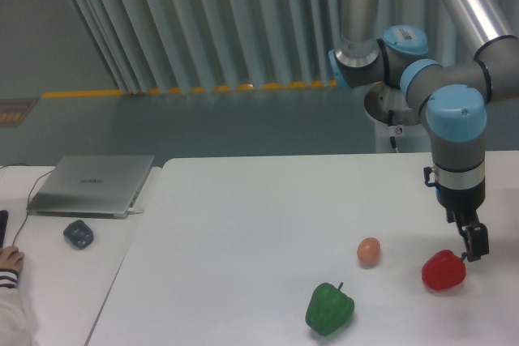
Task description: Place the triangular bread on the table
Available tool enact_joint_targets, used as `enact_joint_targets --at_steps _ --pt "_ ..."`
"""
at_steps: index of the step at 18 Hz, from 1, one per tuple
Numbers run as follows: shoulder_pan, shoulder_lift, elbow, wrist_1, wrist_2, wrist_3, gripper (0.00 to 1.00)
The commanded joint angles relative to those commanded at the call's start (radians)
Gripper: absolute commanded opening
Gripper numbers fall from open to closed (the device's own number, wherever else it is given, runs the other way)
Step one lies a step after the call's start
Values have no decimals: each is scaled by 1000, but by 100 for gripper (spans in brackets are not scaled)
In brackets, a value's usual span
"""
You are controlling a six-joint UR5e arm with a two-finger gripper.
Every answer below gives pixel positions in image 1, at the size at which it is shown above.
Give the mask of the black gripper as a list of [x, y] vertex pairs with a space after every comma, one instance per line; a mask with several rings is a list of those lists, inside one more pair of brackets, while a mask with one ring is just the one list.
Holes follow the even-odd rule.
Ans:
[[424, 183], [435, 189], [439, 204], [445, 209], [446, 221], [455, 223], [458, 229], [465, 228], [465, 248], [469, 262], [478, 261], [489, 254], [488, 231], [480, 223], [477, 210], [485, 199], [485, 179], [476, 186], [454, 189], [442, 185], [438, 179], [442, 170], [438, 167], [423, 169]]

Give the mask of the white sleeved forearm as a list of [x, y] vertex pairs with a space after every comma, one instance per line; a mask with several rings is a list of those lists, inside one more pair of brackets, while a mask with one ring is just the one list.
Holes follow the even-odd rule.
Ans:
[[1, 345], [31, 345], [23, 304], [18, 290], [18, 272], [1, 269]]

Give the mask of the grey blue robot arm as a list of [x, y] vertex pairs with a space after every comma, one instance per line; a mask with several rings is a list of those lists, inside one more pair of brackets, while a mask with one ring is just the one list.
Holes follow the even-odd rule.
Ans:
[[518, 39], [493, 0], [442, 1], [471, 62], [442, 66], [429, 59], [425, 34], [408, 25], [375, 37], [378, 0], [341, 0], [340, 40], [329, 58], [341, 88], [381, 82], [402, 94], [430, 139], [425, 183], [473, 262], [489, 252], [477, 214], [485, 199], [486, 106], [518, 95]]

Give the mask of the person's hand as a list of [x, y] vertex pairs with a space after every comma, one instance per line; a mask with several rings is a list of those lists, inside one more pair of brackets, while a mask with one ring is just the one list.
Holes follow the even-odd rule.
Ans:
[[24, 266], [24, 252], [16, 246], [1, 248], [0, 269], [19, 274]]

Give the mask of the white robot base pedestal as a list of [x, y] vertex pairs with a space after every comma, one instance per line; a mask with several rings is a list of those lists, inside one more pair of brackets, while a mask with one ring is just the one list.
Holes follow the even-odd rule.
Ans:
[[429, 152], [427, 132], [399, 89], [375, 83], [364, 97], [364, 109], [375, 127], [378, 153]]

